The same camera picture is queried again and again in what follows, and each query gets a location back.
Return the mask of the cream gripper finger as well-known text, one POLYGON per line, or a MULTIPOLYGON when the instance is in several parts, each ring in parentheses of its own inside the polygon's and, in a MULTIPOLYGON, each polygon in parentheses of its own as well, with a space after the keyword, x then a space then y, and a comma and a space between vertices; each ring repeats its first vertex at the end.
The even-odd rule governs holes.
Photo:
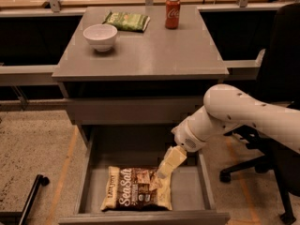
POLYGON ((153 191, 162 188, 165 180, 171 177, 173 170, 173 148, 170 147, 151 178, 149 189, 153 191))
POLYGON ((179 145, 170 147, 157 169, 159 178, 166 178, 187 159, 187 151, 179 145))

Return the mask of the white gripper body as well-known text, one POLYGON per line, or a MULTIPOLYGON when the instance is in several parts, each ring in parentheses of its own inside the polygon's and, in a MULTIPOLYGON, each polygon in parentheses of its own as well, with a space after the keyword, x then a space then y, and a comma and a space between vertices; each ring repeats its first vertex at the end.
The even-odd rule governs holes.
POLYGON ((178 126, 172 129, 174 141, 177 145, 184 148, 187 152, 197 152, 201 150, 206 142, 199 140, 190 130, 188 120, 185 119, 178 126))

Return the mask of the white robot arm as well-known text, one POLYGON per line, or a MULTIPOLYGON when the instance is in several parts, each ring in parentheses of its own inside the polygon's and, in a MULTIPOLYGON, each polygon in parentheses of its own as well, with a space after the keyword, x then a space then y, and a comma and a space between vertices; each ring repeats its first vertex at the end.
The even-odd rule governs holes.
POLYGON ((172 129, 175 147, 167 150, 157 175, 165 178, 207 141, 234 131, 247 145, 263 152, 261 157, 224 169, 219 180, 229 182, 231 174, 253 167, 258 173, 272 170, 278 187, 299 193, 300 112, 259 101, 238 88, 219 84, 207 90, 203 105, 172 129))

